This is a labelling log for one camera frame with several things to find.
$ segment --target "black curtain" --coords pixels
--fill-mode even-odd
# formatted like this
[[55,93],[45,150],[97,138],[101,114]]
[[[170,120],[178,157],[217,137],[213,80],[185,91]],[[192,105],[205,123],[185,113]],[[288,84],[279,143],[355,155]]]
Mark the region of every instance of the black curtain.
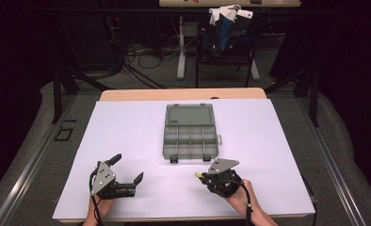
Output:
[[[117,8],[159,8],[159,0],[113,0]],[[130,37],[152,48],[159,49],[162,44],[160,37],[160,20],[158,16],[123,17],[121,18]]]
[[371,1],[303,1],[303,8],[336,9],[324,20],[294,20],[271,70],[283,79],[318,62],[319,90],[349,131],[355,163],[371,185]]
[[52,80],[40,35],[21,1],[0,1],[0,180],[21,147]]

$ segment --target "cable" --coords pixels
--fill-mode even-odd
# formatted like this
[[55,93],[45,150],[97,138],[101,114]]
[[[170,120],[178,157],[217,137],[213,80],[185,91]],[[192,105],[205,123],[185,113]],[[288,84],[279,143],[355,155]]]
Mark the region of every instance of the cable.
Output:
[[179,52],[180,50],[180,35],[179,33],[177,32],[177,29],[176,29],[176,25],[174,25],[174,22],[173,20],[170,18],[170,22],[171,22],[171,25],[173,26],[173,30],[174,30],[174,33],[176,34],[176,38],[177,38],[177,48],[176,48],[176,52],[174,52],[174,54],[172,54],[171,56],[167,56],[167,57],[173,57],[173,56],[176,56],[177,53]]
[[161,65],[162,60],[163,60],[163,57],[160,56],[159,53],[158,53],[158,57],[159,57],[159,61],[158,61],[158,63],[157,63],[156,65],[153,65],[152,67],[145,67],[145,66],[142,66],[142,65],[141,65],[141,56],[139,56],[139,57],[138,57],[138,65],[139,65],[141,68],[143,68],[143,69],[154,69],[154,68],[157,68],[157,67],[159,67],[159,65]]
[[188,88],[186,86],[169,86],[169,85],[163,85],[160,83],[157,83],[153,81],[149,76],[142,73],[141,71],[137,70],[133,66],[131,66],[131,63],[136,58],[137,51],[142,51],[142,49],[138,49],[138,47],[141,47],[140,44],[130,44],[128,47],[128,50],[125,55],[125,63],[123,64],[123,70],[126,74],[132,74],[138,81],[140,81],[145,86],[152,88],[152,89],[167,89],[169,87],[176,87],[176,88]]
[[[91,192],[92,190],[92,178],[97,174],[97,170],[96,169],[94,172],[91,173],[90,177],[89,177],[89,191]],[[92,203],[94,205],[94,217],[95,219],[97,220],[97,225],[99,226],[104,226],[103,224],[103,220],[101,218],[101,215],[100,215],[100,210],[98,209],[98,204],[100,203],[101,200],[98,201],[95,201],[95,197],[94,196],[91,196],[91,200],[92,200]]]
[[315,214],[314,214],[314,219],[313,219],[313,224],[312,225],[315,226],[316,221],[317,221],[317,206],[316,206],[317,201],[315,200],[315,194],[313,193],[313,190],[310,187],[309,183],[306,181],[305,177],[302,174],[300,176],[302,177],[303,183],[308,188],[311,197],[313,197],[312,203],[313,203],[313,208],[315,209]]
[[[111,77],[111,76],[113,76],[113,75],[119,73],[120,71],[121,71],[121,69],[118,68],[118,69],[112,69],[112,70],[111,70],[110,72],[108,72],[108,73],[104,73],[104,74],[100,74],[100,75],[89,75],[89,74],[87,74],[87,76],[88,76],[89,78],[92,78],[93,80],[100,80],[100,79],[105,79],[105,78]],[[82,80],[81,78],[78,78],[78,77],[76,77],[76,76],[74,76],[74,79]]]
[[268,40],[268,39],[274,39],[274,38],[278,38],[278,37],[285,37],[285,34],[275,34],[275,35],[267,35],[267,34],[262,34],[260,37],[259,37],[259,40]]
[[241,181],[241,183],[237,182],[237,181],[233,181],[233,180],[224,180],[224,181],[221,181],[222,183],[236,183],[238,184],[239,186],[241,186],[242,188],[244,188],[244,191],[245,191],[245,194],[247,195],[247,215],[245,217],[245,225],[246,226],[251,226],[253,225],[253,223],[250,221],[250,218],[252,216],[252,205],[250,203],[250,193],[248,192],[247,188],[245,187],[244,183]]

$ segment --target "gray floor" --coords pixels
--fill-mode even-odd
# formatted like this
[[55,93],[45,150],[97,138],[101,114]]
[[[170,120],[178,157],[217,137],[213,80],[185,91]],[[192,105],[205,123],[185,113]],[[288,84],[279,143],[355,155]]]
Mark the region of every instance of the gray floor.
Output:
[[[256,64],[262,78],[259,82],[250,82],[251,87],[266,88],[272,84],[274,79],[268,73],[281,41],[281,38],[275,38],[260,42]],[[192,48],[188,52],[184,80],[176,78],[176,56],[163,58],[153,70],[142,69],[137,58],[131,65],[168,87],[193,88],[195,64]],[[151,67],[159,60],[155,56],[141,56],[139,62]],[[225,73],[226,76],[218,77],[218,74]],[[236,73],[235,68],[223,71],[218,67],[207,67],[202,70],[201,87],[242,87],[240,79],[244,74],[245,69]],[[99,81],[114,89],[148,88],[125,70]],[[43,100],[38,117],[0,183],[0,224],[60,224],[51,219],[56,199],[65,185],[77,147],[100,95],[96,88],[85,82],[78,81],[78,85],[81,88],[78,95],[64,93],[65,111],[56,125],[51,124],[54,117],[52,84],[41,89]],[[331,102],[320,95],[320,126],[313,128],[306,118],[305,101],[293,98],[290,94],[292,87],[293,84],[287,85],[268,97],[276,108],[299,170],[317,199],[316,225],[371,225],[371,187],[353,162],[353,147],[341,119]],[[69,141],[54,140],[61,126],[73,129]],[[28,186],[21,186],[23,180]],[[280,225],[312,225],[314,217],[276,218],[276,221]]]

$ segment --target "forearm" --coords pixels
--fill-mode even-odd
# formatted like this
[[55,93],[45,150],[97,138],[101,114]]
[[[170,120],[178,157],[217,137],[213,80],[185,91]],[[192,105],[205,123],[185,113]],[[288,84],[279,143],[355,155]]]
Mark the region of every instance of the forearm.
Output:
[[278,226],[278,224],[260,207],[253,209],[250,222],[255,226]]
[[97,226],[98,222],[94,216],[87,215],[83,226]]

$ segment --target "gray carpet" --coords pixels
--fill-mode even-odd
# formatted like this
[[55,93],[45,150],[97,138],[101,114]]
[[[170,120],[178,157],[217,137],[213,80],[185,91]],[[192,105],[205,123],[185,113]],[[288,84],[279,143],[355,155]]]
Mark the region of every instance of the gray carpet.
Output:
[[[256,62],[261,74],[260,82],[250,82],[251,87],[265,88],[271,85],[273,78],[268,75],[274,57],[277,54],[281,39],[268,39],[262,41],[257,52]],[[143,56],[141,62],[149,62],[154,65],[154,56]],[[172,88],[193,88],[194,86],[194,59],[187,56],[185,67],[185,80],[178,80],[177,57],[164,58],[153,70],[145,70],[137,63],[137,59],[132,65],[149,75],[154,81],[165,84]],[[242,87],[241,79],[245,76],[245,68],[235,73],[235,69],[228,68],[223,74],[230,74],[231,77],[223,77],[220,81],[214,80],[215,69],[202,70],[201,87]],[[114,89],[147,89],[148,87],[140,83],[132,74],[122,71],[119,74],[99,80],[103,84]],[[90,114],[99,99],[99,92],[89,84],[78,81],[81,92],[75,97],[72,105],[68,106],[68,113],[64,116],[61,124],[64,130],[72,130],[72,135],[68,141],[47,142],[45,147],[46,155],[37,167],[37,173],[32,178],[31,184],[24,192],[23,198],[11,212],[9,225],[59,225],[60,223],[52,220],[56,203],[53,200],[59,196],[68,177],[72,166],[74,155],[81,141],[83,133],[87,127]],[[317,223],[316,225],[350,225],[347,212],[340,200],[338,191],[329,176],[328,170],[323,163],[319,148],[315,143],[315,135],[309,127],[309,122],[303,117],[305,109],[300,107],[300,101],[294,99],[286,86],[279,90],[279,94],[269,95],[272,100],[282,128],[285,132],[291,150],[296,158],[301,174],[306,178],[317,199]],[[27,162],[45,143],[46,136],[51,130],[50,122],[53,118],[53,99],[52,86],[47,85],[41,90],[43,103],[37,119],[29,131],[24,141],[23,147],[18,152],[11,168],[5,178],[0,183],[0,208],[6,201],[9,192],[25,169]],[[362,216],[367,225],[371,225],[371,187],[365,182],[362,173],[354,165],[353,149],[345,126],[339,116],[331,106],[331,103],[322,95],[319,98],[318,121],[320,131],[323,134],[326,144],[342,172],[345,181],[350,188],[356,204],[361,210]],[[68,130],[62,132],[58,138],[64,138]],[[276,218],[280,225],[312,225],[314,218]]]

